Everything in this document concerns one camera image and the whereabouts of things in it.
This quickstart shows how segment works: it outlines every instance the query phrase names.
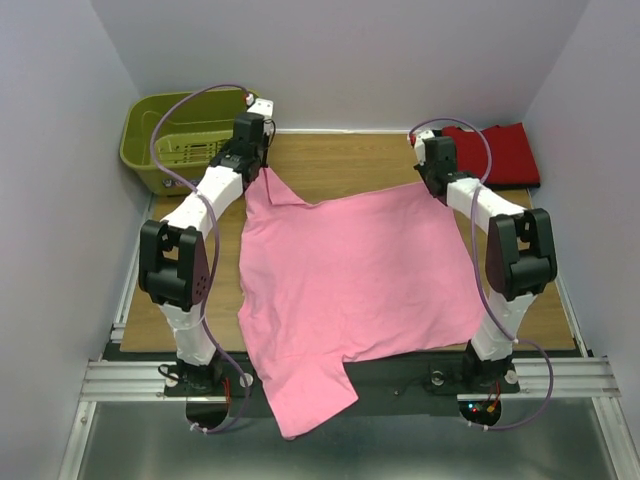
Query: gray wall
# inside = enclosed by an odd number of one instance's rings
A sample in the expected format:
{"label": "gray wall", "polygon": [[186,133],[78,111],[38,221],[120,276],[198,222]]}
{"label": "gray wall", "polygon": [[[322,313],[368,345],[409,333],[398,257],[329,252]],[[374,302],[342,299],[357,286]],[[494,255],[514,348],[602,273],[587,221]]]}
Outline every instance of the gray wall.
{"label": "gray wall", "polygon": [[92,0],[142,94],[238,81],[278,126],[520,121],[587,0]]}
{"label": "gray wall", "polygon": [[137,91],[85,0],[0,0],[0,59],[0,478],[51,479],[145,204]]}
{"label": "gray wall", "polygon": [[592,0],[525,119],[587,342],[640,444],[640,3]]}

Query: laundry basket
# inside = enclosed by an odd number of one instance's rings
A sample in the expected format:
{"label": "laundry basket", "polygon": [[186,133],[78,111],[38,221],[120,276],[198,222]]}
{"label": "laundry basket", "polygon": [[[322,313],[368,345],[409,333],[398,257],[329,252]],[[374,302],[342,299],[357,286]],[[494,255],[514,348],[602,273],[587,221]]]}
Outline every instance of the laundry basket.
{"label": "laundry basket", "polygon": [[[127,115],[120,157],[156,195],[183,195],[189,189],[160,171],[149,152],[158,121],[189,92],[152,95],[137,102]],[[241,90],[203,93],[176,110],[158,133],[160,162],[197,185],[211,158],[232,135],[233,119],[246,110]]]}

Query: red fabric stack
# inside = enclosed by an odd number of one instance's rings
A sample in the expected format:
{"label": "red fabric stack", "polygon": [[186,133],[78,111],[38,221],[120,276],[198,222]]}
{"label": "red fabric stack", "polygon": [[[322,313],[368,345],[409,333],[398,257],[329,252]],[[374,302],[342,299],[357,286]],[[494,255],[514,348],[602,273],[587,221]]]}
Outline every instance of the red fabric stack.
{"label": "red fabric stack", "polygon": [[[540,173],[521,123],[487,128],[482,133],[493,155],[487,186],[502,190],[540,186]],[[482,177],[487,168],[487,154],[478,134],[458,127],[443,128],[442,134],[456,143],[458,170]]]}

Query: pink cloth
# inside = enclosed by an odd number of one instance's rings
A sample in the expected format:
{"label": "pink cloth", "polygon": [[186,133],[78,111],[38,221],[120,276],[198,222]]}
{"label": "pink cloth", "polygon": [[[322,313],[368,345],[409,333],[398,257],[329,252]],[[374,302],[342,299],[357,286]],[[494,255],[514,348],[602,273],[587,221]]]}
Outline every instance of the pink cloth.
{"label": "pink cloth", "polygon": [[469,254],[422,183],[310,205],[263,169],[246,200],[238,317],[284,437],[358,399],[342,362],[463,343],[479,328]]}

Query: wooden tabletop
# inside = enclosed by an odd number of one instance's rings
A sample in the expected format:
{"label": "wooden tabletop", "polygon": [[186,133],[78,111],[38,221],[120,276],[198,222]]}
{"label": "wooden tabletop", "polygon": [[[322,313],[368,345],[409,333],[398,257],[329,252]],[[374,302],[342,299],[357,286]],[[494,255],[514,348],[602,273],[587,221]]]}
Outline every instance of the wooden tabletop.
{"label": "wooden tabletop", "polygon": [[[405,138],[404,135],[279,135],[269,151],[269,164],[301,198],[309,203],[317,203],[419,181],[412,168],[415,157]],[[513,203],[530,205],[529,195],[525,190],[500,194]],[[182,197],[158,197],[153,218],[162,219],[181,201]],[[243,302],[238,261],[240,234],[245,219],[244,198],[234,202],[220,218],[220,263],[207,305],[212,332],[221,345],[231,351],[246,350],[237,318]],[[469,220],[456,212],[456,221],[460,234],[471,251]],[[483,265],[486,236],[479,229],[478,233]],[[213,236],[210,235],[206,242],[209,261],[213,257],[213,247]],[[548,285],[529,309],[519,337],[535,340],[547,349],[574,348],[555,284]],[[166,319],[137,287],[121,350],[175,351],[173,335]]]}

